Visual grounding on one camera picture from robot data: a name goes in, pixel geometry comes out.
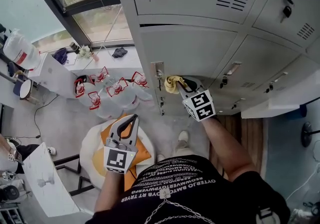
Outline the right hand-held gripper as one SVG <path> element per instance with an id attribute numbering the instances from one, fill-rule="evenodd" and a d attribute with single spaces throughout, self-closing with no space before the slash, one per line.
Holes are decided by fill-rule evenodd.
<path id="1" fill-rule="evenodd" d="M 183 99 L 189 115 L 200 122 L 216 115 L 213 98 L 202 82 L 191 76 L 184 76 L 184 82 L 176 82 L 177 89 Z"/>

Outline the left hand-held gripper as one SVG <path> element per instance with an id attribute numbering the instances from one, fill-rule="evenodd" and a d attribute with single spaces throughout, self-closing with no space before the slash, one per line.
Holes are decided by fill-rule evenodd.
<path id="1" fill-rule="evenodd" d="M 123 136 L 122 133 L 128 126 L 130 130 Z M 136 147 L 138 129 L 138 115 L 125 116 L 112 124 L 109 138 L 103 148 L 103 166 L 107 171 L 127 173 L 138 152 Z"/>

